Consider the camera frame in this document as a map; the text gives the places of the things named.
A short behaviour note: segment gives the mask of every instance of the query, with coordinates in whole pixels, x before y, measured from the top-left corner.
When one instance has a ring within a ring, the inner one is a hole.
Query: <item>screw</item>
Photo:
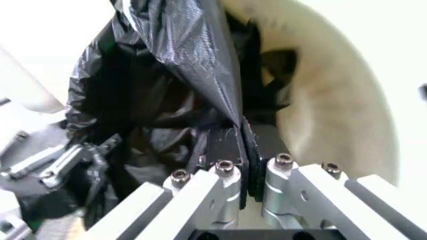
[[[198,165],[203,169],[206,167],[206,155],[200,155],[198,157]]]
[[[330,174],[334,179],[339,179],[343,172],[338,165],[331,162],[322,162],[321,168]]]
[[[182,188],[190,180],[190,173],[185,169],[177,169],[170,175],[172,185],[176,188]]]
[[[233,175],[235,165],[229,160],[219,160],[215,164],[215,173],[223,178]]]
[[[284,170],[290,170],[292,169],[292,166],[294,165],[294,159],[291,155],[287,153],[279,153],[275,159],[274,163],[277,167],[284,169]]]

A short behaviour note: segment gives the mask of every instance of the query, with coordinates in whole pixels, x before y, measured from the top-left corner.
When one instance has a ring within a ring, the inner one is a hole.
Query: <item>trash bag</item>
[[[88,206],[87,228],[143,182],[161,185],[185,168],[207,129],[238,129],[244,112],[276,104],[262,91],[256,25],[226,15],[217,0],[111,3],[116,13],[68,90],[71,142],[126,139],[108,159],[109,184]]]

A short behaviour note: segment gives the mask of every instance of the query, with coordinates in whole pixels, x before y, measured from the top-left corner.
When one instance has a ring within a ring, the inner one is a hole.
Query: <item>white surface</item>
[[[54,113],[64,108],[1,45],[0,66],[0,89],[9,100],[41,113]]]
[[[0,46],[65,104],[74,65],[114,15],[110,1],[1,0],[0,3]]]

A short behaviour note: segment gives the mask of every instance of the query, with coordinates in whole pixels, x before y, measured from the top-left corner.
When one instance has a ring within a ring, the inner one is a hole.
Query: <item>black plastic bag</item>
[[[261,90],[258,29],[226,16],[216,0],[112,4],[116,14],[85,49],[69,84],[69,138],[126,138],[108,160],[114,193],[107,188],[88,207],[87,228],[111,209],[108,199],[119,202],[144,181],[161,184],[184,168],[207,129],[239,128],[243,111],[275,104]]]

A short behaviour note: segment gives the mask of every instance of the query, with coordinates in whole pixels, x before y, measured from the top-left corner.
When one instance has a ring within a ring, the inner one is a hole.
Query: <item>hex socket screw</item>
[[[294,165],[294,159],[288,153],[279,153],[274,159],[274,164],[284,170],[291,170]]]
[[[338,165],[331,162],[322,162],[321,168],[325,170],[329,175],[331,175],[334,179],[339,179],[341,177],[341,173],[343,172]]]
[[[233,175],[234,167],[234,163],[230,160],[219,160],[215,163],[215,173],[222,178],[227,178]]]
[[[170,179],[172,180],[172,186],[176,188],[182,188],[186,183],[190,181],[190,173],[185,169],[177,169],[172,172]]]

